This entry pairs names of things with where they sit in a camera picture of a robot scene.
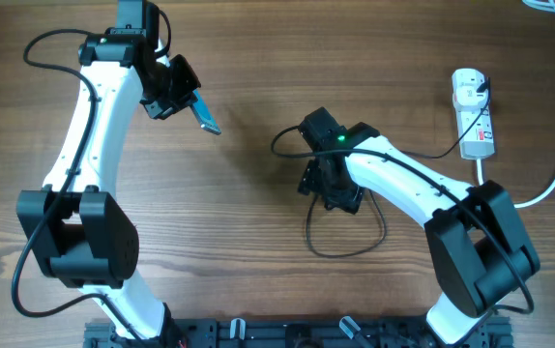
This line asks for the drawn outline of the teal screen Galaxy smartphone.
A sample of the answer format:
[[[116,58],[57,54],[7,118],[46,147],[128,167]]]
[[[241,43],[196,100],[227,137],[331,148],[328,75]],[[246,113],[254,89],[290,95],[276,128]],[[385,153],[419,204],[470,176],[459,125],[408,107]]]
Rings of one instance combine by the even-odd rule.
[[[204,102],[198,90],[194,90],[193,95],[195,97],[195,101],[191,104],[190,109],[199,123],[200,128],[214,135],[220,135],[221,129],[219,128],[216,120],[213,118],[206,102]]]

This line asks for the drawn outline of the white power strip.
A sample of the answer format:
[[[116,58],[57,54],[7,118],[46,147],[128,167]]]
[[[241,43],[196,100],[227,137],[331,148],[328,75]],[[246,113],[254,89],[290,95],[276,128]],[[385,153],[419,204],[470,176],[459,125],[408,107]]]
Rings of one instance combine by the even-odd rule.
[[[462,68],[452,75],[453,91],[460,85],[474,85],[478,92],[486,92],[484,107],[474,111],[455,110],[460,155],[465,160],[483,160],[495,152],[494,135],[489,111],[490,80],[481,72]]]

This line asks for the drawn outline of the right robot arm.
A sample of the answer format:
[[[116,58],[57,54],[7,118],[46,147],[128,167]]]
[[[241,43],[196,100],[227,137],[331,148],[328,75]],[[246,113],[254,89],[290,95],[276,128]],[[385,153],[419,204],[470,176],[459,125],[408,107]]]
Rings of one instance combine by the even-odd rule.
[[[297,131],[310,148],[300,182],[326,209],[358,212],[366,191],[394,204],[424,229],[442,289],[425,322],[445,346],[464,342],[520,290],[524,313],[534,309],[526,281],[540,259],[510,195],[493,181],[480,186],[448,178],[401,153],[373,127],[347,129],[325,108]]]

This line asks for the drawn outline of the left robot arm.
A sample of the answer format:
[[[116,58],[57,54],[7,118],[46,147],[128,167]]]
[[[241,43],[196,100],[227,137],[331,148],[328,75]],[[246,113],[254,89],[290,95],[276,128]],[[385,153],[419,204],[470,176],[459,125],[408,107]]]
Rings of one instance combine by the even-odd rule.
[[[182,347],[183,332],[136,268],[139,237],[116,200],[116,180],[134,111],[163,120],[193,112],[200,127],[219,126],[185,57],[159,36],[168,19],[145,0],[122,1],[114,26],[88,33],[78,51],[79,93],[61,152],[37,190],[23,191],[16,214],[23,256],[45,276],[79,291],[106,313],[107,338],[125,347]]]

